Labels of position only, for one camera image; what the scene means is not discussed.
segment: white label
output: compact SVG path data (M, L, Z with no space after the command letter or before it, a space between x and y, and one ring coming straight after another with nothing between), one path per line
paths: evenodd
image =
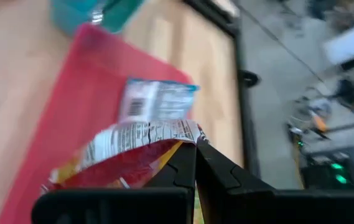
M180 83L131 80L124 92L119 122L184 119L196 89Z
M191 120L168 120L117 124L97 134L92 142L95 163L119 153L165 139L197 142L201 133Z

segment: red snack bag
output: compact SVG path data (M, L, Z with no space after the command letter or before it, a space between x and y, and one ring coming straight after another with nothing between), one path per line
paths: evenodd
M196 142L201 135L200 127L191 120L175 119L112 125L98 133L87 146L77 151L67 163L54 169L51 172L49 182L51 184L63 184L67 179L88 167L141 146L150 146L157 141L178 139L185 142ZM149 154L156 152L155 148L153 149L154 152L149 150L147 152ZM43 191L47 191L48 187L48 184L44 184L42 186Z
M182 141L168 139L123 152L75 174L48 189L122 187L137 188L155 176L181 146Z

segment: barcode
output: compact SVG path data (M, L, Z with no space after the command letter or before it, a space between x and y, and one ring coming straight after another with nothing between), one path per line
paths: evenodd
M137 116L142 114L142 109L144 107L144 98L135 98L131 100L131 106L129 107L128 115Z

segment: metal frame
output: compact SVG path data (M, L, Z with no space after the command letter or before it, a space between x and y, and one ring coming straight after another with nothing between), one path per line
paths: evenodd
M243 43L241 37L241 16L233 18L226 11L218 7L212 0L182 0L204 18L214 23L224 33L233 39L235 48L235 64L237 76L238 101L240 106L241 134L243 139L243 168L252 175L260 178L256 135L254 123L251 119L250 95L248 88L253 86L255 76L244 70Z

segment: black wheel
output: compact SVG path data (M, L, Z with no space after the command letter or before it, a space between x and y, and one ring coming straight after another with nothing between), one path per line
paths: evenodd
M240 71L240 75L243 76L245 85L248 88L256 86L261 81L260 77L257 74L253 73L253 72Z

